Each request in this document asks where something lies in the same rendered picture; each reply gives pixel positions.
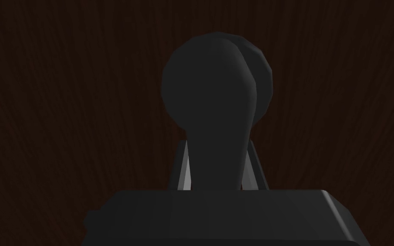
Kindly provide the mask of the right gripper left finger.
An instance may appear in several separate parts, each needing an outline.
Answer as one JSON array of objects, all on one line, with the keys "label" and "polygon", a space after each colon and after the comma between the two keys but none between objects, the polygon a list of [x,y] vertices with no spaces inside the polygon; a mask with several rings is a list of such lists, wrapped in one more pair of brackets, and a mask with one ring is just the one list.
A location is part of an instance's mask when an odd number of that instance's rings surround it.
[{"label": "right gripper left finger", "polygon": [[168,190],[191,190],[187,141],[179,141],[169,176]]}]

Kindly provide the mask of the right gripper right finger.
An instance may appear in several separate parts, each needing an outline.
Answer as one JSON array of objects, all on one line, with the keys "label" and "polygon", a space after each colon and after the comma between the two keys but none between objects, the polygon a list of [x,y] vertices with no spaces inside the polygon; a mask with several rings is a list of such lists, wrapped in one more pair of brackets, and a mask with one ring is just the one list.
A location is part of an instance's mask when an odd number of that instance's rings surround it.
[{"label": "right gripper right finger", "polygon": [[243,190],[269,190],[260,160],[251,140],[249,140],[247,146],[241,185]]}]

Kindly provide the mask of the black door handle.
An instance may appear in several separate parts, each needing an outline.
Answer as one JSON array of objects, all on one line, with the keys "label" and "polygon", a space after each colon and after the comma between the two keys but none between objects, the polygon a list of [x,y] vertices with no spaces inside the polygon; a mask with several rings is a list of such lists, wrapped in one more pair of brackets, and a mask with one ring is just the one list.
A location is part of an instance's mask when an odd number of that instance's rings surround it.
[{"label": "black door handle", "polygon": [[178,47],[162,72],[166,111],[185,130],[194,190],[239,190],[252,127],[273,95],[263,52],[212,32]]}]

